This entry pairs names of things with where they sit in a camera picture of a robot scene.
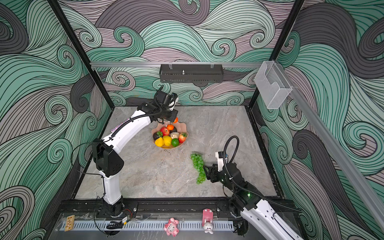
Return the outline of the pink scalloped fruit bowl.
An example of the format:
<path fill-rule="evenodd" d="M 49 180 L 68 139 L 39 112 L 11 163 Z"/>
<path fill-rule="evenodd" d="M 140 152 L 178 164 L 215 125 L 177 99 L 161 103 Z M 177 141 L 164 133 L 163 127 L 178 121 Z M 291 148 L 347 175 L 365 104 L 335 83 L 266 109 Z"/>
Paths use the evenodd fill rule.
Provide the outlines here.
<path fill-rule="evenodd" d="M 175 127 L 175 129 L 177 130 L 177 132 L 179 134 L 182 134 L 182 133 L 186 133 L 187 134 L 187 137 L 188 137 L 188 132 L 187 132 L 187 126 L 186 124 L 184 123 L 169 123 L 169 122 L 165 122 L 165 124 L 158 124 L 158 126 L 155 128 L 155 129 L 152 129 L 151 133 L 152 135 L 159 132 L 161 130 L 162 127 L 166 127 L 167 124 L 171 124 Z M 180 143 L 178 146 L 174 147 L 172 145 L 170 146 L 161 146 L 161 148 L 163 149 L 174 149 L 174 148 L 178 148 L 178 147 L 181 147 L 182 145 L 184 145 L 184 143 Z"/>

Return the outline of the red fake apple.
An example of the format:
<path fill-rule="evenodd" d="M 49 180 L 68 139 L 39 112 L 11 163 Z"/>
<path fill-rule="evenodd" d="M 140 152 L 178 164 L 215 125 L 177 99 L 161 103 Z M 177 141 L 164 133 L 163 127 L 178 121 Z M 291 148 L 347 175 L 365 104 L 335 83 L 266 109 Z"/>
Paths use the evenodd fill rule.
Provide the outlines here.
<path fill-rule="evenodd" d="M 169 136 L 170 135 L 170 131 L 168 130 L 167 127 L 162 127 L 160 132 L 162 133 L 163 137 L 164 136 Z"/>

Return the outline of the beige fake pear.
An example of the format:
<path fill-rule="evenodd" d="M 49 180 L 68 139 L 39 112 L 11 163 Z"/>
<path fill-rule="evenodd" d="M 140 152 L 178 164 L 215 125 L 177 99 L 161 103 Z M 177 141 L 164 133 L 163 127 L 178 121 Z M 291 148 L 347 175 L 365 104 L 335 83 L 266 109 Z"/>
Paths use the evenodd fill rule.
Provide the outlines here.
<path fill-rule="evenodd" d="M 170 137 L 172 138 L 172 139 L 178 139 L 179 138 L 179 133 L 177 133 L 177 132 L 174 132 L 174 133 L 171 133 L 170 134 Z"/>

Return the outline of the yellow fake lemon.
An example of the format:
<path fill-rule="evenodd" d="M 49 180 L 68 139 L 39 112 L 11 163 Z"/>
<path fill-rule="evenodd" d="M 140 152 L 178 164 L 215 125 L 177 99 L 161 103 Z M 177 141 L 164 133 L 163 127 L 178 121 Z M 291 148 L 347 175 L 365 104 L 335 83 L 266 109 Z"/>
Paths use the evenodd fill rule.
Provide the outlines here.
<path fill-rule="evenodd" d="M 163 136 L 164 146 L 169 147 L 172 145 L 172 138 L 170 136 Z"/>

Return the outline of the red fake strawberry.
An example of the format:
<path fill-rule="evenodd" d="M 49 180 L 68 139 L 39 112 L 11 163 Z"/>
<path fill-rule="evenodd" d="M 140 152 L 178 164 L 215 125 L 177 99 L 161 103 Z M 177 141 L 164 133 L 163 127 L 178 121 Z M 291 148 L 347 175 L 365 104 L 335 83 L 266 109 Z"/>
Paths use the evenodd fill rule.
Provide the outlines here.
<path fill-rule="evenodd" d="M 180 144 L 184 143 L 186 141 L 187 137 L 188 137 L 188 133 L 180 133 L 179 138 L 178 138 L 179 143 Z"/>

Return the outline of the dark brown fake fig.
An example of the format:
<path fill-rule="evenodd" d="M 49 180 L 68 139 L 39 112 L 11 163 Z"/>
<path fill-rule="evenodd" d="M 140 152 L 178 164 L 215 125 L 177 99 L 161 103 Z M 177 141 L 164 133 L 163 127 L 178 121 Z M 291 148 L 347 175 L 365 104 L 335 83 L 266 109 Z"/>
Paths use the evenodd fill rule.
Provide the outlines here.
<path fill-rule="evenodd" d="M 157 139 L 162 138 L 162 137 L 163 137 L 163 133 L 161 131 L 157 131 L 153 134 L 154 141 L 156 141 Z"/>

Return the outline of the green fake lime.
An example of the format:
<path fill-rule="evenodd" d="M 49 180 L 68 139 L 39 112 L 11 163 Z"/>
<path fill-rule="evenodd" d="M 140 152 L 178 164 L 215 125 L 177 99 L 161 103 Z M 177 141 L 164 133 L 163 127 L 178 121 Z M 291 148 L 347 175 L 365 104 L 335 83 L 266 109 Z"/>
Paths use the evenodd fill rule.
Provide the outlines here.
<path fill-rule="evenodd" d="M 177 147 L 177 146 L 179 146 L 179 144 L 180 144 L 180 142 L 179 142 L 179 139 L 178 139 L 178 138 L 174 138 L 174 139 L 172 139 L 172 141 L 171 141 L 171 145 L 172 145 L 173 147 Z"/>

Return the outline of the yellow fake pear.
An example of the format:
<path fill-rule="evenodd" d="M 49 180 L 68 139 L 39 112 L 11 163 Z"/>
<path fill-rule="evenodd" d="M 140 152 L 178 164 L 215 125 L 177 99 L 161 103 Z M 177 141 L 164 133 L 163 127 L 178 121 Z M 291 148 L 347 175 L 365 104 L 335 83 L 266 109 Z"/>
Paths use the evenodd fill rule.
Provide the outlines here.
<path fill-rule="evenodd" d="M 163 138 L 158 138 L 158 139 L 156 139 L 155 140 L 155 145 L 157 146 L 157 147 L 163 147 L 164 145 L 165 145 L 165 143 L 164 143 L 164 139 Z"/>

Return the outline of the green fake grape bunch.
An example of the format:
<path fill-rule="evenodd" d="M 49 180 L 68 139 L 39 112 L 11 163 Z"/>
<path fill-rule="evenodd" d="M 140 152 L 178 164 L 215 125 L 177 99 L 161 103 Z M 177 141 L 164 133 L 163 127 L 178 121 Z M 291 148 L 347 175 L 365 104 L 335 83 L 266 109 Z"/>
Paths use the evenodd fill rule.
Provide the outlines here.
<path fill-rule="evenodd" d="M 191 160 L 193 161 L 193 166 L 198 172 L 198 177 L 196 183 L 198 185 L 202 184 L 206 180 L 206 173 L 204 170 L 204 160 L 200 154 L 191 154 Z"/>

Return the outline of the dark fake avocado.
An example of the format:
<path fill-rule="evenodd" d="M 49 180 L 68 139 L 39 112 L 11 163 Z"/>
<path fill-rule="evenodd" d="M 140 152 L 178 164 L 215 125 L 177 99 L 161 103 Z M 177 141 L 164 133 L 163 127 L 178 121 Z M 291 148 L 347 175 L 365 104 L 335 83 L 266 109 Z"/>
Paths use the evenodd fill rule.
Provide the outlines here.
<path fill-rule="evenodd" d="M 177 133 L 177 132 L 178 132 L 178 130 L 176 127 L 174 127 L 172 130 L 170 130 L 170 133 Z"/>

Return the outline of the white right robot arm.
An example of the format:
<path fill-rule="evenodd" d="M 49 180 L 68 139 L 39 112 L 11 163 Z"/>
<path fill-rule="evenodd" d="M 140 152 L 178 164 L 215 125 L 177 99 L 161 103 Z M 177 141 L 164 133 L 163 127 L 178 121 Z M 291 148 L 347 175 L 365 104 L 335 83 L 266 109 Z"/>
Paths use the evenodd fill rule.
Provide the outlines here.
<path fill-rule="evenodd" d="M 221 183 L 232 192 L 230 209 L 234 216 L 246 220 L 267 240 L 301 240 L 296 233 L 272 208 L 260 191 L 245 181 L 235 163 L 226 160 L 228 155 L 216 152 L 217 163 L 205 166 L 207 179 Z"/>

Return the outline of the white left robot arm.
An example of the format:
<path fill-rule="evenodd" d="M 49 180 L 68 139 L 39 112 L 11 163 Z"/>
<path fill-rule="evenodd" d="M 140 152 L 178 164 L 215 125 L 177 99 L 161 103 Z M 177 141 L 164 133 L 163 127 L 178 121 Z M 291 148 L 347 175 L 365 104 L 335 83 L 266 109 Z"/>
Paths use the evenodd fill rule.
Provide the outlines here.
<path fill-rule="evenodd" d="M 157 120 L 173 122 L 178 114 L 174 109 L 179 98 L 176 93 L 168 94 L 159 88 L 152 101 L 142 103 L 137 110 L 111 134 L 92 142 L 93 160 L 103 181 L 103 206 L 113 218 L 123 214 L 123 196 L 119 174 L 124 167 L 120 152 L 142 129 Z"/>

